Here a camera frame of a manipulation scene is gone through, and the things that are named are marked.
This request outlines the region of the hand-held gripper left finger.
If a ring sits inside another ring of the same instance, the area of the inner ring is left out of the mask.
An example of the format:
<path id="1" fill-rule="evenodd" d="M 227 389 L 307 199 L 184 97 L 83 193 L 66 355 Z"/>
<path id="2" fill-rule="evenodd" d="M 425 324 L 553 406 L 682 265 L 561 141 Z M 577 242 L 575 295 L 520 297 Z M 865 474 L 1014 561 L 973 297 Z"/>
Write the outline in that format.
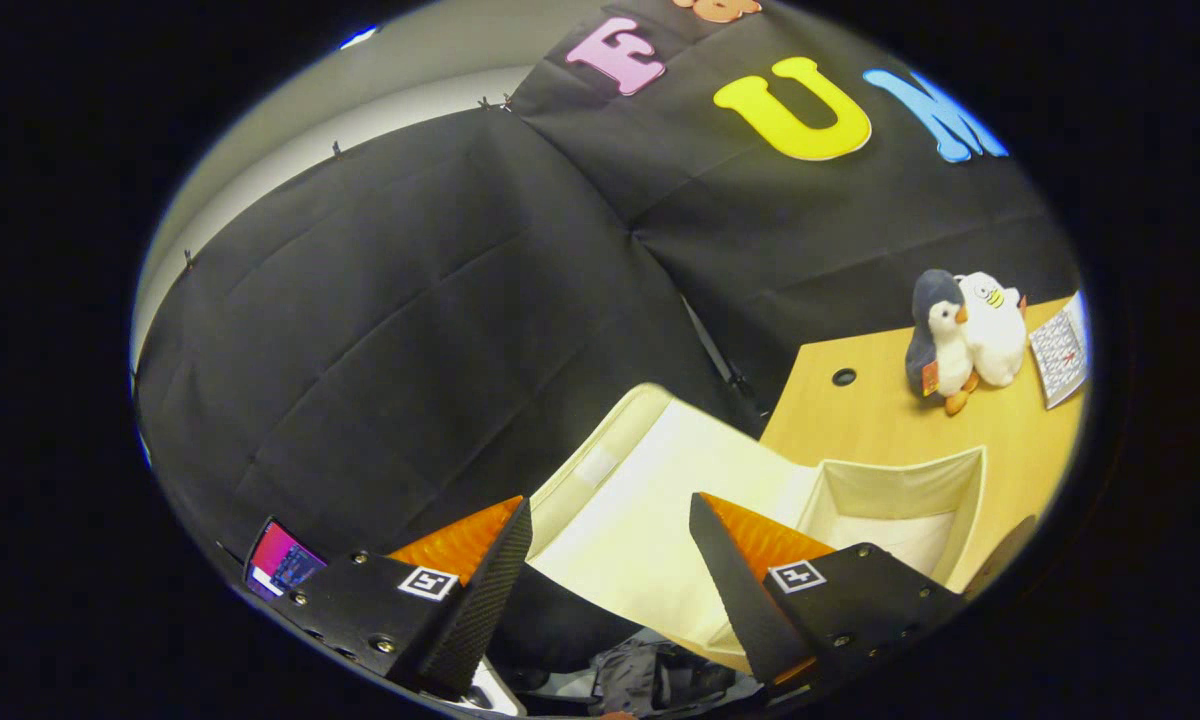
<path id="1" fill-rule="evenodd" d="M 318 650 L 408 692 L 458 701 L 532 546 L 532 509 L 509 497 L 382 553 L 322 553 L 268 518 L 263 605 Z"/>

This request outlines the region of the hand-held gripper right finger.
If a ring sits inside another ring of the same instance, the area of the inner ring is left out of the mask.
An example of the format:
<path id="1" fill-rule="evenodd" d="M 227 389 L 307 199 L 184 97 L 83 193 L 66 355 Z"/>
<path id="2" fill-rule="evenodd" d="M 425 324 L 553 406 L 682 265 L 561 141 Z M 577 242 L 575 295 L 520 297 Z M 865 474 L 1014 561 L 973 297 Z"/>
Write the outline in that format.
<path id="1" fill-rule="evenodd" d="M 773 692 L 830 692 L 964 608 L 876 544 L 833 550 L 709 493 L 691 497 L 690 534 L 751 674 Z"/>

